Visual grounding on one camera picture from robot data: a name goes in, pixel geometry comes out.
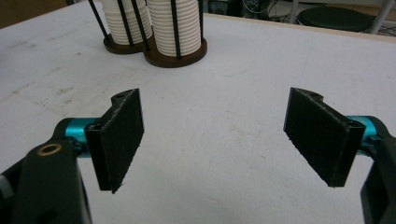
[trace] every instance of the white tabletop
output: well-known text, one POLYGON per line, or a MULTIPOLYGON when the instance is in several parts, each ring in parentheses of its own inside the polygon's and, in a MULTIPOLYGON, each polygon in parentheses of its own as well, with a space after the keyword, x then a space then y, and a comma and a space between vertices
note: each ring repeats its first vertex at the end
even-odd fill
POLYGON ((371 159, 328 188, 283 122, 298 87, 395 135, 394 39, 209 15, 205 39, 200 62, 163 69, 107 52, 87 3, 0 30, 0 170, 59 120, 100 117, 140 88, 146 132, 120 190, 100 191, 79 159, 93 223, 363 223, 371 159))

